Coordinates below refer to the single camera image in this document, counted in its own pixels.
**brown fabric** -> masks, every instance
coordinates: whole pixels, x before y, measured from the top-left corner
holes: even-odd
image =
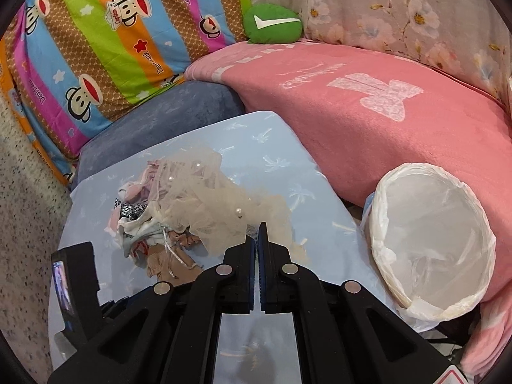
[[[240,0],[221,0],[222,8],[226,15],[226,23],[233,33],[235,40],[241,42],[247,40],[244,33],[244,22],[242,18],[242,8]]]
[[[30,110],[34,113],[34,115],[37,117],[37,120],[43,126],[45,133],[48,135],[48,137],[50,137],[50,139],[57,146],[57,148],[62,152],[62,154],[64,156],[66,156],[66,158],[68,158],[70,160],[75,160],[76,157],[73,156],[70,149],[68,149],[65,146],[65,144],[63,144],[60,141],[60,139],[57,137],[57,134],[55,134],[53,132],[53,130],[50,128],[48,123],[44,120],[44,118],[39,113],[37,108],[35,108],[32,98],[27,93],[25,86],[21,83],[20,74],[18,73],[16,64],[14,63],[14,56],[13,56],[14,33],[15,33],[16,22],[17,22],[17,15],[14,17],[11,24],[9,25],[9,28],[7,29],[7,32],[5,33],[5,46],[6,46],[6,52],[7,52],[7,64],[9,65],[9,70],[11,71],[12,78],[14,79],[14,81],[17,85],[17,90],[20,92],[20,95],[23,98],[24,104],[26,106],[28,106],[30,108]]]
[[[64,0],[48,1],[51,10],[44,24],[58,50],[75,76],[88,74],[98,83],[104,100],[97,108],[103,116],[111,121],[121,118],[134,106],[117,89],[87,39],[73,23]]]
[[[180,258],[192,267],[195,262],[190,256],[185,253],[179,246],[173,246],[172,250],[180,256]],[[199,266],[189,269],[178,261],[175,256],[165,250],[165,246],[157,244],[149,248],[148,252],[148,277],[156,276],[159,282],[168,282],[173,286],[180,286],[181,284],[193,282],[203,269]]]
[[[187,4],[183,0],[162,0],[165,11],[175,29],[181,36],[188,56],[193,62],[208,54],[206,43],[201,40],[197,26],[190,14]]]

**colorful striped fabric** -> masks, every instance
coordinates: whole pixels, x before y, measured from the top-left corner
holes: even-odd
[[[67,183],[81,147],[191,62],[245,40],[250,0],[26,0],[0,44],[5,98]]]

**brown checkered stripe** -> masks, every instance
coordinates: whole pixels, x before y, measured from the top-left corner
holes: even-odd
[[[197,25],[183,0],[162,0],[167,16],[180,34],[191,61],[208,54],[208,47],[201,40]]]
[[[88,74],[98,83],[103,94],[103,103],[98,110],[105,118],[115,121],[125,115],[133,108],[132,104],[119,91],[83,33],[75,26],[64,0],[48,1],[50,12],[44,18],[44,24],[73,74],[76,77]]]
[[[30,110],[34,113],[37,120],[40,122],[40,124],[43,126],[43,129],[45,133],[50,137],[50,139],[53,141],[53,143],[57,146],[57,148],[62,152],[64,156],[66,156],[70,160],[75,160],[77,157],[73,156],[71,154],[71,151],[66,147],[60,138],[58,138],[57,134],[53,132],[53,130],[50,128],[48,123],[44,120],[44,118],[41,116],[39,111],[34,105],[34,102],[32,101],[32,98],[30,98],[30,94],[27,92],[27,89],[23,85],[20,74],[18,74],[18,70],[16,69],[16,65],[14,63],[14,36],[16,35],[16,24],[17,24],[17,15],[12,20],[11,24],[9,25],[9,28],[7,29],[7,32],[5,34],[5,47],[6,47],[6,55],[7,55],[7,64],[9,66],[9,70],[11,71],[12,78],[14,79],[16,83],[16,89],[20,92],[21,96],[25,100],[25,102],[28,104],[27,107],[30,108]]]
[[[242,5],[240,0],[221,0],[224,14],[226,15],[226,23],[233,33],[235,40],[241,42],[247,40],[244,33],[244,22],[242,16]]]

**warning sticker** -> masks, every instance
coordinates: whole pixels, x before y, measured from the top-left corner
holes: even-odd
[[[450,365],[434,384],[468,384],[455,365]]]

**green pillow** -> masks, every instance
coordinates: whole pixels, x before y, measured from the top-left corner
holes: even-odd
[[[244,15],[249,43],[294,43],[302,35],[297,13],[275,4],[257,4]]]

